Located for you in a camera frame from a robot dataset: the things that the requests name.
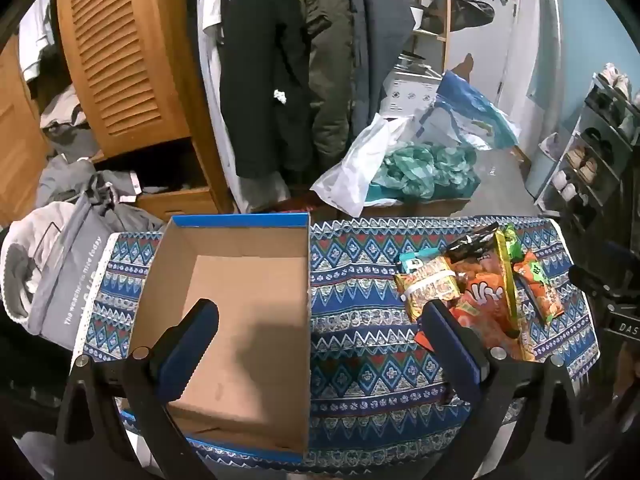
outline blue patterned tablecloth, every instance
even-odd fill
[[[583,375],[599,357],[584,295],[568,282],[571,259],[559,228],[540,218],[359,219],[316,224],[310,231],[312,286],[311,413],[309,451],[302,464],[191,440],[205,460],[288,470],[348,474],[429,456],[455,436],[468,406],[438,401],[446,389],[442,370],[414,343],[417,330],[402,306],[393,274],[403,251],[443,247],[474,227],[513,222],[526,249],[535,252],[565,313],[540,326],[522,290],[534,353],[560,354],[570,375]],[[120,234],[104,257],[104,276],[90,318],[84,353],[98,361],[127,354],[138,298],[159,234]],[[516,413],[510,410],[506,421]],[[128,429],[134,421],[125,416]]]

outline blue gripper pad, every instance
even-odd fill
[[[431,343],[436,359],[458,397],[471,405],[478,402],[481,397],[479,385],[488,375],[488,361],[482,354],[478,359],[479,365],[472,357],[472,353],[478,352],[473,341],[471,346],[474,348],[470,351],[466,348],[471,339],[469,336],[476,335],[467,336],[463,333],[466,329],[458,324],[440,300],[430,301],[424,306],[420,327]]]
[[[152,349],[156,397],[162,403],[182,396],[191,376],[218,332],[218,308],[200,299],[179,325],[167,329]]]

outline white shirt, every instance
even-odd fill
[[[20,20],[18,57],[25,81],[40,74],[40,54],[54,43],[49,3],[50,0],[35,0]]]

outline open cardboard box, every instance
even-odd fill
[[[170,221],[130,349],[153,346],[200,298],[218,306],[218,333],[169,406],[185,436],[272,460],[302,459],[310,403],[308,249],[306,213]]]

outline snack pile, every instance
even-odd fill
[[[442,252],[431,248],[404,253],[399,265],[402,272],[395,276],[396,285],[413,322],[428,301],[440,299],[486,348],[501,346],[514,359],[534,360],[527,321],[518,315],[516,280],[536,305],[543,324],[564,312],[535,254],[523,253],[512,224],[480,228]],[[423,332],[415,341],[433,351]]]

